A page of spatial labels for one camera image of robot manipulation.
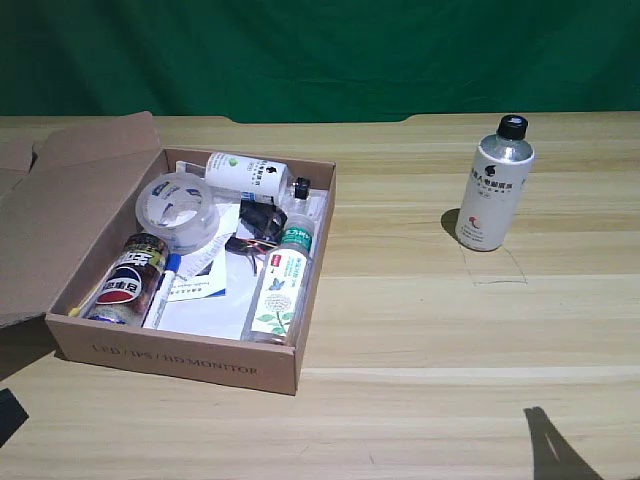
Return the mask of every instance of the blue marker cap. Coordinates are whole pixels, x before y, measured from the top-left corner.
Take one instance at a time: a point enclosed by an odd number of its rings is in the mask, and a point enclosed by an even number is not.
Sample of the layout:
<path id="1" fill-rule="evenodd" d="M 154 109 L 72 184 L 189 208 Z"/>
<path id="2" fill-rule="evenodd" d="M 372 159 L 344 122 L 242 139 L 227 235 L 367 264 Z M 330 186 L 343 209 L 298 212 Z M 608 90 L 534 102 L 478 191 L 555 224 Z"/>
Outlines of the blue marker cap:
<path id="1" fill-rule="evenodd" d="M 182 257 L 179 254 L 170 253 L 169 258 L 167 259 L 167 267 L 165 268 L 165 270 L 177 272 L 178 268 L 180 268 L 180 260 L 182 260 Z"/>

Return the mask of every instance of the aluminum bottle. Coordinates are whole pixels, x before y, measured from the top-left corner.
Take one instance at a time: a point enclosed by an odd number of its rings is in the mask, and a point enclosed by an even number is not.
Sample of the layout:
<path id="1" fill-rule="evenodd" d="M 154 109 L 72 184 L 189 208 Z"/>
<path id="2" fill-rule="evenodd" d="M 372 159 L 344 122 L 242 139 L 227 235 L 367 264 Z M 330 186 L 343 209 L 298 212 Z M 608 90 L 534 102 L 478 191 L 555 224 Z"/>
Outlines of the aluminum bottle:
<path id="1" fill-rule="evenodd" d="M 504 242 L 535 160 L 524 139 L 527 125 L 524 117 L 506 115 L 497 133 L 478 145 L 456 223 L 458 241 L 472 250 L 495 250 Z"/>

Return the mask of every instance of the black bottle cap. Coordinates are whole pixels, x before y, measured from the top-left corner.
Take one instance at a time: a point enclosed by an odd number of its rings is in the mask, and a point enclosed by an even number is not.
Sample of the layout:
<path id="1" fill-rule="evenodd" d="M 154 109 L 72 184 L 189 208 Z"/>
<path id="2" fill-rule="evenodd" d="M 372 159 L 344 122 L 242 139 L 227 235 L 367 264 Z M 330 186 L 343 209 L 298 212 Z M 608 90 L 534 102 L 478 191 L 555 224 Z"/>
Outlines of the black bottle cap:
<path id="1" fill-rule="evenodd" d="M 498 135 L 509 140 L 522 140 L 527 132 L 529 122 L 520 115 L 505 115 L 500 120 Z"/>
<path id="2" fill-rule="evenodd" d="M 306 200 L 309 196 L 309 189 L 311 188 L 311 180 L 304 177 L 296 178 L 296 183 L 293 184 L 294 191 L 293 196 L 300 200 Z"/>

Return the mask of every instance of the marker pen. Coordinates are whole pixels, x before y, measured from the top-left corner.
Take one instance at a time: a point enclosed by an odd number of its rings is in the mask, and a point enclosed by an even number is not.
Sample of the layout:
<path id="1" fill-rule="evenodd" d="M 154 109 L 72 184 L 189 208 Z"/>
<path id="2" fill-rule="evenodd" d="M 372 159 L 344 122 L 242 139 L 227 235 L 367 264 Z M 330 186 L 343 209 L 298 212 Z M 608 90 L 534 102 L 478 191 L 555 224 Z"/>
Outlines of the marker pen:
<path id="1" fill-rule="evenodd" d="M 149 311 L 145 317 L 143 328 L 158 328 L 160 319 L 162 318 L 162 312 L 164 312 L 164 307 L 167 304 L 167 299 L 169 298 L 169 293 L 173 286 L 173 280 L 176 278 L 176 272 L 180 267 L 180 259 L 181 257 L 177 253 L 169 254 L 167 267 L 162 274 L 160 286 L 158 287 L 158 290 L 156 290 L 156 294 L 153 297 L 153 301 L 151 302 L 151 306 L 149 307 Z"/>

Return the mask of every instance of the tape roll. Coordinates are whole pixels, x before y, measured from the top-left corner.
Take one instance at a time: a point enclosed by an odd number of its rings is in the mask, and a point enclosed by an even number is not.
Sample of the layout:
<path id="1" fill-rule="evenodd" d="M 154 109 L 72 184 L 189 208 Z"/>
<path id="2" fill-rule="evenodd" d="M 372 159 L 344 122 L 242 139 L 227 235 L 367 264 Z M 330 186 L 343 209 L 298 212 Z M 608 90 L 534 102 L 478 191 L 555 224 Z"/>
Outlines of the tape roll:
<path id="1" fill-rule="evenodd" d="M 218 229 L 211 187 L 192 173 L 169 173 L 150 182 L 138 196 L 136 217 L 180 255 L 204 246 Z"/>

